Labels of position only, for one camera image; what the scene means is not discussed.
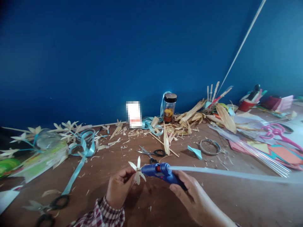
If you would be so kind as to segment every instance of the hand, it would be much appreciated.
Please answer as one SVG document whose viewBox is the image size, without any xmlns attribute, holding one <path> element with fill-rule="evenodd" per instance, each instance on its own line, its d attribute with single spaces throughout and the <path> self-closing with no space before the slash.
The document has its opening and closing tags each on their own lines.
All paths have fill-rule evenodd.
<svg viewBox="0 0 303 227">
<path fill-rule="evenodd" d="M 185 184 L 187 192 L 177 184 L 171 184 L 170 190 L 180 199 L 191 217 L 200 226 L 235 226 L 235 223 L 225 215 L 208 197 L 198 181 L 183 171 L 173 171 Z"/>
<path fill-rule="evenodd" d="M 133 168 L 126 168 L 110 177 L 105 198 L 112 208 L 122 208 L 127 194 L 134 185 L 135 173 Z"/>
</svg>

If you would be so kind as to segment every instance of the plaid sleeve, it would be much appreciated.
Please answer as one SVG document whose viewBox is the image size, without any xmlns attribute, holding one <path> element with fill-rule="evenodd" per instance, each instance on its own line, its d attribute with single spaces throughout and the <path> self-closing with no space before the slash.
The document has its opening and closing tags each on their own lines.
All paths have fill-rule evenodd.
<svg viewBox="0 0 303 227">
<path fill-rule="evenodd" d="M 122 227 L 125 221 L 123 207 L 119 210 L 112 208 L 105 197 L 97 199 L 93 211 L 72 222 L 68 227 Z"/>
</svg>

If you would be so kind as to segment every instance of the scissors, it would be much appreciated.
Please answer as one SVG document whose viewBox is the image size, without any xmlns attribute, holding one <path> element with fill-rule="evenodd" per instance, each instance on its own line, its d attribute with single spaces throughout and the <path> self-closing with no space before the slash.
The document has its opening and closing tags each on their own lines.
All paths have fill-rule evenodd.
<svg viewBox="0 0 303 227">
<path fill-rule="evenodd" d="M 158 149 L 158 150 L 155 150 L 153 153 L 150 153 L 150 152 L 148 152 L 147 150 L 145 150 L 143 147 L 141 147 L 140 145 L 139 145 L 139 147 L 142 149 L 142 151 L 137 151 L 137 152 L 139 152 L 139 153 L 142 153 L 142 154 L 147 154 L 150 158 L 151 158 L 151 164 L 154 162 L 154 163 L 158 163 L 158 161 L 156 160 L 156 159 L 153 159 L 152 158 L 152 154 L 153 155 L 156 155 L 156 156 L 161 156 L 161 157 L 164 157 L 165 156 L 165 151 L 164 150 L 161 150 L 161 149 Z"/>
<path fill-rule="evenodd" d="M 64 208 L 68 203 L 69 203 L 69 196 L 68 195 L 61 195 L 58 198 L 54 199 L 50 204 L 44 206 L 41 203 L 38 203 L 34 200 L 29 201 L 31 206 L 23 206 L 23 208 L 27 210 L 32 210 L 32 211 L 39 211 L 41 213 L 40 218 L 38 219 L 36 223 L 36 227 L 40 227 L 43 222 L 49 222 L 50 225 L 49 227 L 54 226 L 55 224 L 55 219 L 52 217 L 51 214 L 46 214 L 44 213 L 44 209 L 48 210 L 61 210 Z"/>
<path fill-rule="evenodd" d="M 281 139 L 284 142 L 287 142 L 291 145 L 293 145 L 294 147 L 298 148 L 299 150 L 301 150 L 303 152 L 303 148 L 300 147 L 298 144 L 296 144 L 294 141 L 288 139 L 287 137 L 283 136 L 282 134 L 285 131 L 285 128 L 277 123 L 272 123 L 269 124 L 267 126 L 263 126 L 261 129 L 264 129 L 267 131 L 266 136 L 259 136 L 263 139 L 272 139 L 274 136 L 280 136 Z"/>
</svg>

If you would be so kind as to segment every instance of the pink scissors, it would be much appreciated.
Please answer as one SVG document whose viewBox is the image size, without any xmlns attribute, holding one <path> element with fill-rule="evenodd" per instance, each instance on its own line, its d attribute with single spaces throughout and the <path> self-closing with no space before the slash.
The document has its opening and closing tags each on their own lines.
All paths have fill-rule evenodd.
<svg viewBox="0 0 303 227">
<path fill-rule="evenodd" d="M 294 141 L 288 139 L 287 137 L 283 136 L 282 134 L 285 131 L 285 128 L 277 123 L 272 123 L 267 126 L 263 126 L 261 129 L 264 129 L 267 131 L 266 136 L 260 136 L 263 139 L 272 139 L 274 136 L 280 136 L 284 142 L 287 142 L 294 147 L 298 148 L 299 150 L 303 151 L 303 148 L 300 147 L 298 144 L 296 144 Z"/>
</svg>

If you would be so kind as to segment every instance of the white paper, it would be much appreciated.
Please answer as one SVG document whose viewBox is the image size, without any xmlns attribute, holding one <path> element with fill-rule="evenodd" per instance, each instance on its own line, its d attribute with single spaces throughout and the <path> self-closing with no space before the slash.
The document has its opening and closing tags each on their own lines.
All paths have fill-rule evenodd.
<svg viewBox="0 0 303 227">
<path fill-rule="evenodd" d="M 11 202 L 19 194 L 18 191 L 3 191 L 0 192 L 0 215 L 11 204 Z"/>
</svg>

